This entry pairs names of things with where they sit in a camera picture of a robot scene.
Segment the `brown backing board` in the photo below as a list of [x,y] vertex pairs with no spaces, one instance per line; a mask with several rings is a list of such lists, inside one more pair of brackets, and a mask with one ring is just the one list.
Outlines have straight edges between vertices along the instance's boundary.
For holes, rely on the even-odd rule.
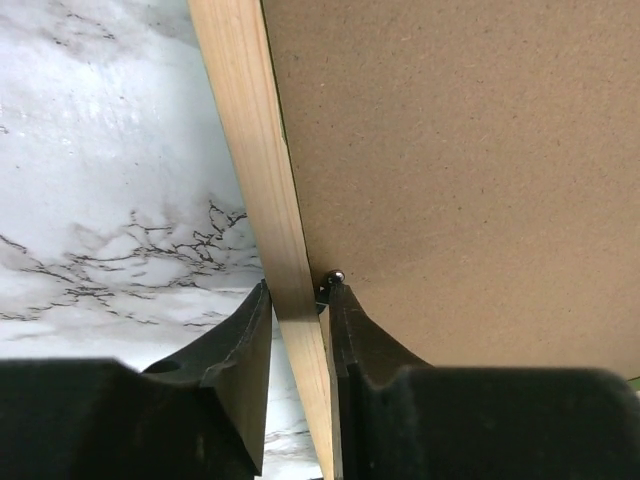
[[308,258],[436,365],[639,373],[639,5],[268,1]]

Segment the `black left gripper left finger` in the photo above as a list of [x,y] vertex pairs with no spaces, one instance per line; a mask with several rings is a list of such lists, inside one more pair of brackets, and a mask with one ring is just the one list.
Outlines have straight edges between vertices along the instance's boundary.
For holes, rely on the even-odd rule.
[[237,310],[135,371],[113,359],[1,364],[5,479],[251,479],[263,468],[272,312]]

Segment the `light wooden picture frame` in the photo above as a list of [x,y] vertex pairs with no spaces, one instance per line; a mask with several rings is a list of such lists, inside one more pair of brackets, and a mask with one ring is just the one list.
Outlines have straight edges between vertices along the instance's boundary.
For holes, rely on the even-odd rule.
[[220,121],[323,476],[334,476],[330,381],[259,1],[192,1]]

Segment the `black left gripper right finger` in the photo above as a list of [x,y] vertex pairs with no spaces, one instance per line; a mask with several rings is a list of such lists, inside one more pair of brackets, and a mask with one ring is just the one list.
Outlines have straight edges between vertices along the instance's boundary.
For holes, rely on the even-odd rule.
[[435,367],[344,284],[329,310],[338,479],[635,479],[639,398],[601,369]]

